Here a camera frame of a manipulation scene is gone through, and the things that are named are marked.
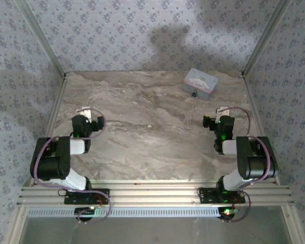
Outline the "aluminium frame post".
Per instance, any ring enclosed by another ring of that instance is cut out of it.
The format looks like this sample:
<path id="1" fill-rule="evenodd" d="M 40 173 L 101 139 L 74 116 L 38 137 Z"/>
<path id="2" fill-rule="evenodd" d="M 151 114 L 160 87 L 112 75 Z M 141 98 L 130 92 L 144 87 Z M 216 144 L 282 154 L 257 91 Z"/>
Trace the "aluminium frame post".
<path id="1" fill-rule="evenodd" d="M 55 71 L 58 73 L 58 75 L 61 78 L 65 78 L 65 73 L 63 71 L 63 68 L 54 53 L 48 38 L 45 36 L 45 33 L 43 32 L 39 22 L 36 19 L 35 14 L 33 13 L 32 9 L 30 8 L 27 0 L 14 0 L 16 5 L 18 6 L 21 14 L 25 18 L 26 22 L 32 29 L 34 35 L 37 38 L 37 41 L 42 46 L 45 54 L 47 55 L 48 59 L 50 60 L 51 64 L 53 65 Z"/>
<path id="2" fill-rule="evenodd" d="M 291 5 L 292 0 L 277 0 L 273 12 L 271 13 L 261 35 L 258 39 L 255 48 L 253 49 L 245 67 L 242 69 L 241 74 L 244 80 L 248 78 L 252 72 L 254 66 L 256 65 L 260 55 L 262 54 L 264 48 L 269 42 L 272 34 L 275 32 L 278 24 L 283 18 L 288 7 Z"/>

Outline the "left controller board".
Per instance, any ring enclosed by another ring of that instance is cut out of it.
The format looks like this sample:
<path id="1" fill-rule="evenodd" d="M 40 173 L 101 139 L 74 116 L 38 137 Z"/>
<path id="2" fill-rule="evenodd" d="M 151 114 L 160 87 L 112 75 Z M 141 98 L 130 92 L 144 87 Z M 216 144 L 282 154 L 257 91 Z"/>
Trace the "left controller board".
<path id="1" fill-rule="evenodd" d="M 81 215 L 89 215 L 93 216 L 95 214 L 95 208 L 93 207 L 77 207 L 74 210 L 74 215 L 81 216 Z"/>

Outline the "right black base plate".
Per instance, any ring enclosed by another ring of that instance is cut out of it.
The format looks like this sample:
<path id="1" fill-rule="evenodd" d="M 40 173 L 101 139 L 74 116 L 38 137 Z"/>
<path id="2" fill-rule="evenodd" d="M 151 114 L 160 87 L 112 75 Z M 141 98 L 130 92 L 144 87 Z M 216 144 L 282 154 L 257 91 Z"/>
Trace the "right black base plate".
<path id="1" fill-rule="evenodd" d="M 201 204 L 238 204 L 245 203 L 245 195 L 236 191 L 219 190 L 216 188 L 198 188 L 197 195 Z"/>

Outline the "aluminium frame leg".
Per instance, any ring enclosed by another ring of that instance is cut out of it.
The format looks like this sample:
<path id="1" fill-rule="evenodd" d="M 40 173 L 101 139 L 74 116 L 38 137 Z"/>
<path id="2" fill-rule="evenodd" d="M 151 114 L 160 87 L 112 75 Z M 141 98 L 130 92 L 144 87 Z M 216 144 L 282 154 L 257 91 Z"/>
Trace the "aluminium frame leg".
<path id="1" fill-rule="evenodd" d="M 305 233 L 295 206 L 281 206 L 292 244 L 305 244 Z"/>
<path id="2" fill-rule="evenodd" d="M 19 244 L 23 228 L 28 214 L 28 207 L 24 205 L 17 206 L 13 211 L 12 219 L 9 224 L 9 232 L 5 244 Z"/>

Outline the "right controller board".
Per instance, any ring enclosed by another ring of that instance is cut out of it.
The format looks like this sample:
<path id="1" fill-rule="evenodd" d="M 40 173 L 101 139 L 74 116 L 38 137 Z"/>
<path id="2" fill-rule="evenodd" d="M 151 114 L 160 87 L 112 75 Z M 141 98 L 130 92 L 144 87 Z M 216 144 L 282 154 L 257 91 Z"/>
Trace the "right controller board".
<path id="1" fill-rule="evenodd" d="M 218 208 L 220 220 L 232 220 L 235 214 L 238 212 L 238 209 L 235 207 L 219 207 Z"/>

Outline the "aluminium side rail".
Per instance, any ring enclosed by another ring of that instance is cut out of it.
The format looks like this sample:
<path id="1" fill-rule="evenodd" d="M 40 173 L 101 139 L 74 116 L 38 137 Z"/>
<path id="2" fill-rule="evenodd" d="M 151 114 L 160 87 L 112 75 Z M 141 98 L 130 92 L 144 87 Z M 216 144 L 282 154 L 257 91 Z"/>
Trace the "aluminium side rail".
<path id="1" fill-rule="evenodd" d="M 47 127 L 46 127 L 46 131 L 45 131 L 45 136 L 46 137 L 52 136 L 53 131 L 55 129 L 55 123 L 56 123 L 56 120 L 57 120 L 58 112 L 59 112 L 59 109 L 60 109 L 60 105 L 61 105 L 62 98 L 63 98 L 64 92 L 65 92 L 66 84 L 67 84 L 66 79 L 67 79 L 67 73 L 64 73 L 64 76 L 63 76 L 63 79 L 62 79 L 62 84 L 61 84 L 61 86 L 58 90 L 58 94 L 55 98 L 53 107 L 52 107 L 51 112 L 50 112 L 50 117 L 49 117 Z"/>
<path id="2" fill-rule="evenodd" d="M 247 98 L 249 100 L 251 113 L 253 115 L 253 119 L 254 119 L 254 123 L 255 123 L 255 127 L 256 127 L 256 130 L 258 132 L 258 135 L 259 136 L 266 136 L 266 132 L 265 132 L 264 127 L 262 125 L 261 117 L 259 115 L 259 112 L 258 112 L 258 109 L 257 109 L 257 106 L 256 106 L 256 102 L 255 102 L 254 97 L 253 97 L 253 93 L 252 93 L 251 88 L 249 86 L 249 82 L 246 79 L 244 74 L 242 74 L 242 78 L 243 78 L 243 82 L 245 84 L 245 90 L 246 90 L 246 93 L 247 93 Z"/>

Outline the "small printed lock box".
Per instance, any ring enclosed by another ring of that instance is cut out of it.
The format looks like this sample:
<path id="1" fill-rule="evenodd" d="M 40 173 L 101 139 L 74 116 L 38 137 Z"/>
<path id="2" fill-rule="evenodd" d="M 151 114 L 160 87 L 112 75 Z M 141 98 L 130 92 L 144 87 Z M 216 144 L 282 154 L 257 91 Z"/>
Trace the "small printed lock box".
<path id="1" fill-rule="evenodd" d="M 204 73 L 197 69 L 190 69 L 184 78 L 183 90 L 192 95 L 197 92 L 197 97 L 203 100 L 208 100 L 211 93 L 218 84 L 219 79 L 210 74 Z"/>

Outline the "aluminium mounting rail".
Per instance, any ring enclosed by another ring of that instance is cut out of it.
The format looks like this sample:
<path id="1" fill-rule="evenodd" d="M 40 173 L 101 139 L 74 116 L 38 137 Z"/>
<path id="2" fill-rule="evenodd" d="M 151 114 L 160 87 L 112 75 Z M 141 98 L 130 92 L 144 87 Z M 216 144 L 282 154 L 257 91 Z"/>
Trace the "aluminium mounting rail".
<path id="1" fill-rule="evenodd" d="M 194 207 L 199 206 L 199 187 L 214 188 L 215 181 L 206 180 L 93 180 L 94 188 L 108 188 L 110 199 L 116 207 Z M 245 188 L 253 206 L 293 205 L 292 192 L 288 186 L 269 179 Z M 18 204 L 28 206 L 58 206 L 64 199 L 56 189 L 39 185 L 23 187 Z"/>

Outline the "controller board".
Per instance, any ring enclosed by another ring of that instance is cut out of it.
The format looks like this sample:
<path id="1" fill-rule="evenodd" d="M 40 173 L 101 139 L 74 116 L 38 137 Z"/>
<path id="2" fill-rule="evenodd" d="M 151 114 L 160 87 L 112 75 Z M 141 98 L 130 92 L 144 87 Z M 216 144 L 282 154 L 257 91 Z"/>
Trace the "controller board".
<path id="1" fill-rule="evenodd" d="M 93 207 L 77 207 L 74 210 L 74 215 L 81 216 L 81 215 L 89 215 L 93 216 L 95 214 L 95 208 Z"/>
<path id="2" fill-rule="evenodd" d="M 232 220 L 235 214 L 238 212 L 238 209 L 235 207 L 219 207 L 218 208 L 220 220 Z"/>

